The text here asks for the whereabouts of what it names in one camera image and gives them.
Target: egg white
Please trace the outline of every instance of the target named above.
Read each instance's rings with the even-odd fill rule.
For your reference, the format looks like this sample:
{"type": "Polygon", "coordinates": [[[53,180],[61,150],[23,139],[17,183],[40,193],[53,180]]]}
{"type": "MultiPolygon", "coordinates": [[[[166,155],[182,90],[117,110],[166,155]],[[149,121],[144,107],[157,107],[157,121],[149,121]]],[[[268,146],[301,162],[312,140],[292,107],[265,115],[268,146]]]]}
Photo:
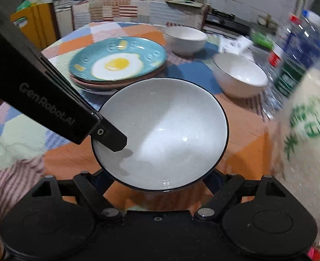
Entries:
{"type": "Polygon", "coordinates": [[[134,76],[135,74],[140,72],[142,68],[143,63],[139,59],[138,54],[119,53],[108,55],[95,62],[91,68],[91,73],[98,79],[121,80],[134,76]],[[129,61],[128,66],[120,70],[108,70],[105,68],[106,64],[118,58],[127,59],[129,61]]]}

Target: white bottle cap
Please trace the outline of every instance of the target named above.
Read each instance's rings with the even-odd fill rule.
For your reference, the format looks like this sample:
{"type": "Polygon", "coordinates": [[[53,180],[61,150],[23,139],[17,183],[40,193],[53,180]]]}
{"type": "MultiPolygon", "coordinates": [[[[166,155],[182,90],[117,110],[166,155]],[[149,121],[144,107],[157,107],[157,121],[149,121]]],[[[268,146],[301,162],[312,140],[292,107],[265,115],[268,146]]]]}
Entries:
{"type": "Polygon", "coordinates": [[[306,18],[309,22],[316,25],[316,27],[320,30],[320,16],[318,14],[315,14],[313,11],[307,11],[306,18]]]}

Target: tablecloth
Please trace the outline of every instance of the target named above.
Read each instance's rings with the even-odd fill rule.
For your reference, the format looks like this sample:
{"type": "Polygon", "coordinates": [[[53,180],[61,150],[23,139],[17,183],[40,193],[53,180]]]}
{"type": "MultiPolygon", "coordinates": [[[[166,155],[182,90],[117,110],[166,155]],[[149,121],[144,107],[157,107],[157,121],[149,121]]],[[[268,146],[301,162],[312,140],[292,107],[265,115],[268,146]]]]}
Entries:
{"type": "Polygon", "coordinates": [[[84,0],[72,6],[74,29],[90,22],[135,22],[202,29],[209,5],[167,4],[167,0],[84,0]]]}
{"type": "MultiPolygon", "coordinates": [[[[268,173],[270,161],[268,134],[261,116],[260,96],[236,100],[225,96],[212,72],[212,56],[218,51],[217,36],[210,36],[205,49],[193,57],[174,55],[166,45],[163,33],[151,25],[127,23],[90,23],[55,42],[43,54],[68,78],[68,64],[82,48],[115,36],[139,36],[163,45],[168,52],[165,75],[192,81],[206,88],[226,111],[230,136],[227,150],[218,169],[240,173],[247,179],[260,179],[268,173]]],[[[106,101],[105,96],[81,92],[95,108],[106,101]]],[[[2,214],[12,207],[41,175],[53,174],[57,179],[72,179],[80,171],[100,169],[90,138],[81,145],[34,122],[7,103],[0,107],[0,196],[8,202],[1,206],[2,214]]],[[[207,201],[211,193],[202,182],[170,193],[145,193],[114,182],[105,197],[119,209],[180,210],[194,212],[207,201]]]]}

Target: screw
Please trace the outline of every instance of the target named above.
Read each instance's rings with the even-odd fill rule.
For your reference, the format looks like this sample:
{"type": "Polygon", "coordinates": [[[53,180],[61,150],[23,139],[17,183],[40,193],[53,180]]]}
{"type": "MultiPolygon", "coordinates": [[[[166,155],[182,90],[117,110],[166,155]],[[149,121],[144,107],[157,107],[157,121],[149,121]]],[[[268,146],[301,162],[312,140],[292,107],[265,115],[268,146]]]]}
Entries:
{"type": "Polygon", "coordinates": [[[211,208],[201,208],[198,210],[198,214],[201,217],[211,217],[214,215],[214,210],[211,208]]]}
{"type": "Polygon", "coordinates": [[[115,217],[119,214],[119,210],[115,208],[107,208],[102,211],[102,215],[106,217],[115,217]]]}

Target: teal plate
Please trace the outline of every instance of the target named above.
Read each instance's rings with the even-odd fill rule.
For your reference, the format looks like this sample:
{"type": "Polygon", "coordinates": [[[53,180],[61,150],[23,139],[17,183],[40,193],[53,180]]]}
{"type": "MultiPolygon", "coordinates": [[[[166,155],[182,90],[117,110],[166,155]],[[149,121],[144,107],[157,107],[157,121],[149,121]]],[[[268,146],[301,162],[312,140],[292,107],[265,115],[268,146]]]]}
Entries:
{"type": "Polygon", "coordinates": [[[87,46],[69,64],[71,73],[88,81],[118,81],[160,68],[167,53],[160,44],[140,37],[117,37],[87,46]]]}

